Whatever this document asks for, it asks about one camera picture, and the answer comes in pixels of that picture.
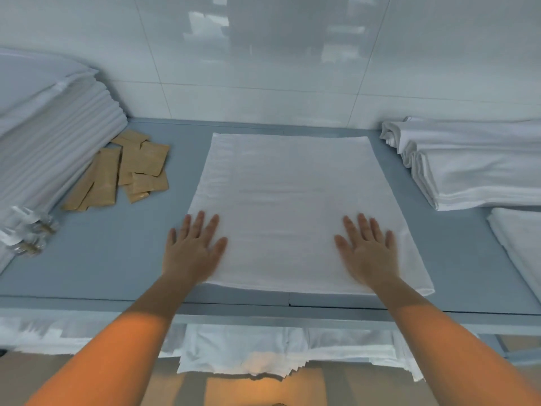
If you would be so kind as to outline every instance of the hand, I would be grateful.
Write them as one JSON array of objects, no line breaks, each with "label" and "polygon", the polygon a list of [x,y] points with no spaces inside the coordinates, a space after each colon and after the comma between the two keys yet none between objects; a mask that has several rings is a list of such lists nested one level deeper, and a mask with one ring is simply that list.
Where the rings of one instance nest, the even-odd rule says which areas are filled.
[{"label": "hand", "polygon": [[370,224],[363,214],[359,214],[357,219],[360,231],[351,219],[343,218],[352,245],[340,235],[335,235],[334,241],[351,276],[357,282],[374,289],[375,286],[398,277],[396,239],[392,231],[387,231],[383,237],[374,218],[370,219]]},{"label": "hand", "polygon": [[200,211],[190,226],[192,217],[186,215],[178,234],[172,228],[167,235],[163,254],[162,278],[190,288],[204,282],[216,270],[226,250],[227,238],[220,238],[209,250],[220,217],[214,215],[202,230],[205,212]]}]

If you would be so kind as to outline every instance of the glossy tile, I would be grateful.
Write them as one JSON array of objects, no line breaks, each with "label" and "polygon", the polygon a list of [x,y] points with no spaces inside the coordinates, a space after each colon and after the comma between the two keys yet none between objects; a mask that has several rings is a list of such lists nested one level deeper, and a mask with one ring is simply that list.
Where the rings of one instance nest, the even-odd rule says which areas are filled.
[{"label": "glossy tile", "polygon": [[541,0],[391,0],[361,94],[541,104]]},{"label": "glossy tile", "polygon": [[164,83],[356,94],[389,0],[136,0]]},{"label": "glossy tile", "polygon": [[355,95],[164,84],[178,120],[345,127]]},{"label": "glossy tile", "polygon": [[105,84],[129,117],[171,118],[161,84],[129,81],[105,81]]},{"label": "glossy tile", "polygon": [[408,115],[435,120],[519,121],[541,117],[541,105],[359,95],[348,128],[381,129]]},{"label": "glossy tile", "polygon": [[134,0],[0,0],[0,45],[63,54],[110,80],[159,82]]}]

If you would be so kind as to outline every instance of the left hand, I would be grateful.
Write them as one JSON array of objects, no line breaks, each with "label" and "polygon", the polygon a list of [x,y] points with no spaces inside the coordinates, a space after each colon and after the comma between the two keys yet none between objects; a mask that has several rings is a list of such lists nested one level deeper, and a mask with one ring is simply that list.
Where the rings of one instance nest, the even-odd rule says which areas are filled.
[{"label": "left hand", "polygon": [[227,238],[220,238],[209,249],[220,217],[214,215],[202,229],[205,212],[200,211],[193,225],[191,215],[186,215],[182,227],[174,228],[167,235],[166,251],[163,254],[162,278],[179,286],[193,287],[207,280],[216,270],[226,250]]}]

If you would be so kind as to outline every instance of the right hand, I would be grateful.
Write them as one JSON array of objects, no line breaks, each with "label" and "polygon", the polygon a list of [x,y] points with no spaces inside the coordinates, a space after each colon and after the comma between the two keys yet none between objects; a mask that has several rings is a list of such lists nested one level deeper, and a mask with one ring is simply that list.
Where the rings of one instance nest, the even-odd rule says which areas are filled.
[{"label": "right hand", "polygon": [[349,217],[343,218],[351,245],[340,235],[335,235],[334,241],[351,276],[374,289],[398,277],[396,239],[392,231],[387,231],[383,237],[374,218],[369,223],[364,214],[359,214],[357,220],[360,230]]}]

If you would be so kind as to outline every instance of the finger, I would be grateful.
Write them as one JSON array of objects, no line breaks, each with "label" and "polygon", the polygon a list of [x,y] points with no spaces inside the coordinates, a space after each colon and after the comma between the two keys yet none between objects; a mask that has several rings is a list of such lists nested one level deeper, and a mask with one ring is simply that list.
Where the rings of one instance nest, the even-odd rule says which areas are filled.
[{"label": "finger", "polygon": [[396,253],[398,248],[396,247],[396,237],[393,231],[387,231],[385,234],[385,246]]},{"label": "finger", "polygon": [[175,242],[176,242],[176,231],[174,228],[171,228],[169,232],[167,232],[166,248],[168,246],[173,245]]},{"label": "finger", "polygon": [[357,248],[362,242],[361,234],[357,230],[357,227],[347,216],[343,218],[343,225],[346,227],[347,236],[349,236],[353,248]]},{"label": "finger", "polygon": [[186,215],[184,217],[184,220],[182,221],[182,226],[180,227],[180,230],[179,230],[180,240],[186,239],[186,237],[188,236],[188,232],[190,231],[190,222],[192,222],[192,216]]},{"label": "finger", "polygon": [[218,215],[214,215],[210,222],[208,223],[207,227],[201,234],[201,240],[203,241],[203,245],[205,247],[208,247],[210,244],[210,241],[212,240],[212,237],[214,236],[214,232],[216,232],[216,228],[218,228],[218,223],[220,222],[220,217]]},{"label": "finger", "polygon": [[353,257],[353,250],[346,241],[346,238],[342,237],[341,235],[335,235],[334,243],[336,244],[336,249],[338,249],[338,252],[340,252],[340,256],[344,261],[347,261]]},{"label": "finger", "polygon": [[216,267],[222,259],[223,253],[226,252],[227,247],[227,238],[220,238],[214,244],[212,250],[210,251],[210,266],[213,267],[213,272],[216,270]]},{"label": "finger", "polygon": [[379,224],[375,220],[375,218],[370,218],[370,228],[372,230],[372,234],[374,235],[374,239],[380,244],[385,243],[385,238],[383,237],[382,230],[380,229]]},{"label": "finger", "polygon": [[203,221],[205,220],[205,212],[199,211],[198,216],[195,218],[194,224],[188,232],[188,238],[199,238],[201,233],[201,227],[203,226]]},{"label": "finger", "polygon": [[365,241],[373,241],[374,235],[372,234],[372,229],[370,228],[369,222],[366,220],[365,215],[357,215],[357,220],[359,221],[359,229],[361,230],[362,238]]}]

